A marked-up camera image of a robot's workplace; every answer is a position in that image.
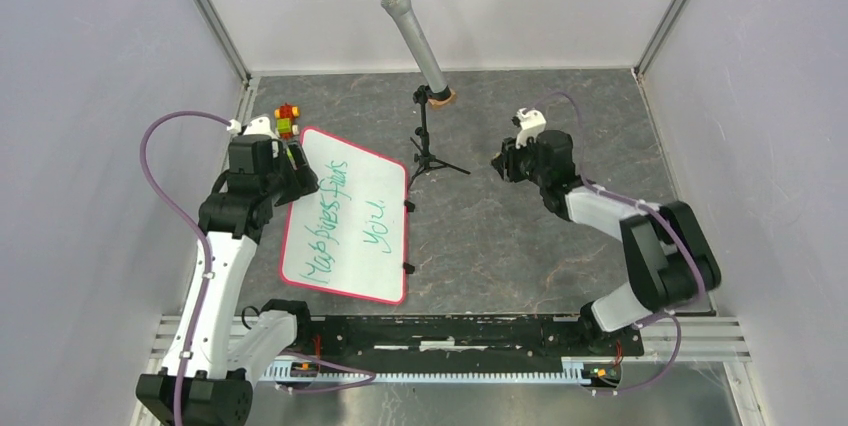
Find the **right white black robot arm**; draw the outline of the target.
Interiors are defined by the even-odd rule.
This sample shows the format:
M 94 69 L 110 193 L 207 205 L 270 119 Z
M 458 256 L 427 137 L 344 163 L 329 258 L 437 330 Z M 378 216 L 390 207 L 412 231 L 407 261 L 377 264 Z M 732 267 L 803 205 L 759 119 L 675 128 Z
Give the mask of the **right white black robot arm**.
M 647 325 L 721 284 L 715 256 L 687 203 L 635 200 L 583 178 L 569 134 L 544 131 L 525 144 L 507 138 L 491 165 L 505 181 L 536 185 L 557 217 L 621 243 L 626 282 L 580 310 L 577 338 L 585 351 L 602 354 L 624 328 Z

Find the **pink framed whiteboard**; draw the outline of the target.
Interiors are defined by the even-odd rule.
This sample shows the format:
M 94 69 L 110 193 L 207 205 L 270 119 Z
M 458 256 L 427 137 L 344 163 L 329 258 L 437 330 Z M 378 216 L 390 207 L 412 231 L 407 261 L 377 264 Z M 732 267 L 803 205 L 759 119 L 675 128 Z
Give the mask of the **pink framed whiteboard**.
M 318 189 L 293 202 L 279 263 L 292 286 L 389 305 L 404 302 L 408 172 L 350 140 L 309 127 L 300 136 Z

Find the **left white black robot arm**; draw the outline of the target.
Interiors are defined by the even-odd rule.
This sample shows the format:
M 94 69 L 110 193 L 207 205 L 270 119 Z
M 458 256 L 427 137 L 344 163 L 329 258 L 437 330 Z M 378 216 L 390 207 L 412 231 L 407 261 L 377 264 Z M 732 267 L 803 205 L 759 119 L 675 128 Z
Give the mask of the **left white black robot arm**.
M 229 144 L 229 167 L 202 203 L 198 262 L 187 304 L 156 373 L 139 377 L 136 397 L 163 425 L 243 425 L 254 388 L 286 349 L 314 340 L 303 302 L 271 300 L 237 343 L 233 313 L 247 269 L 275 207 L 311 195 L 317 177 L 298 141 L 244 134 Z

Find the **grey microphone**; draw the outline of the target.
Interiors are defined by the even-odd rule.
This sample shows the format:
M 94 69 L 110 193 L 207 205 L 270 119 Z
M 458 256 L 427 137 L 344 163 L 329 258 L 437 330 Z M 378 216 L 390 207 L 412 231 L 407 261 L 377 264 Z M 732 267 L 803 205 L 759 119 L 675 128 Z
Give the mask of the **grey microphone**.
M 431 151 L 431 141 L 428 127 L 428 99 L 435 97 L 444 99 L 453 90 L 438 64 L 433 50 L 426 38 L 420 22 L 413 9 L 412 0 L 379 0 L 383 10 L 394 21 L 400 35 L 409 49 L 418 69 L 425 79 L 412 94 L 412 99 L 420 108 L 420 125 L 414 130 L 410 141 L 417 149 L 413 161 L 417 165 L 415 172 L 408 180 L 410 189 L 415 180 L 425 173 L 440 169 L 451 169 L 460 174 L 469 175 L 464 168 L 439 159 Z

